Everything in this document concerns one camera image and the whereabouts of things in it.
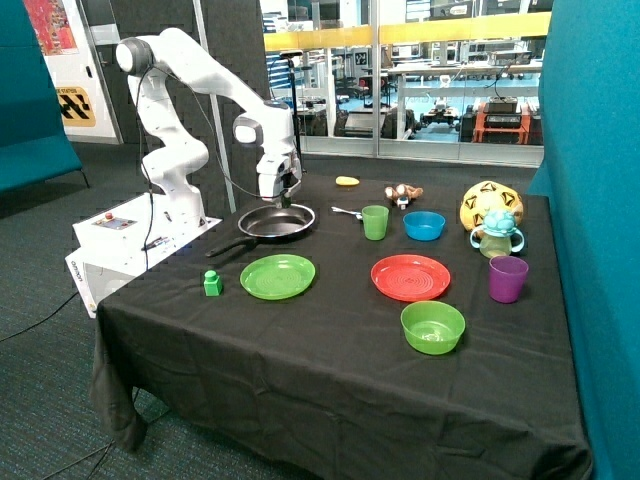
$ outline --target blue bowl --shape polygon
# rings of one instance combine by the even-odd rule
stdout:
[[[446,223],[445,218],[439,213],[426,211],[408,213],[402,221],[407,235],[421,242],[438,238]]]

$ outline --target orange machine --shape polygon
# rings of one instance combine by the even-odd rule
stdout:
[[[478,108],[472,141],[527,145],[530,128],[531,112],[528,104],[518,105],[516,102],[511,107],[505,101],[497,102],[492,99],[481,103]],[[488,137],[498,137],[501,140],[493,141]]]

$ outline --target green bowl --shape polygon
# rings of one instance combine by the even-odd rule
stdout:
[[[458,344],[465,327],[462,314],[442,302],[408,305],[400,315],[407,342],[419,352],[442,355]]]

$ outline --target frying pan handle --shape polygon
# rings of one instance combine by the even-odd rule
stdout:
[[[207,257],[211,258],[211,257],[216,257],[218,255],[221,255],[225,252],[228,252],[229,250],[231,250],[232,248],[238,247],[240,245],[246,245],[248,247],[254,247],[258,244],[259,239],[257,237],[238,237],[234,240],[231,240],[229,243],[227,243],[226,245],[223,245],[221,247],[216,247],[213,250],[209,250],[207,252]]]

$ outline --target frying pan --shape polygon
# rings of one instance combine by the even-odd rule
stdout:
[[[240,245],[254,247],[260,242],[293,240],[306,233],[315,219],[313,210],[302,205],[294,204],[289,208],[266,205],[256,208],[238,220],[238,228],[245,236],[210,250],[207,257],[215,257]]]

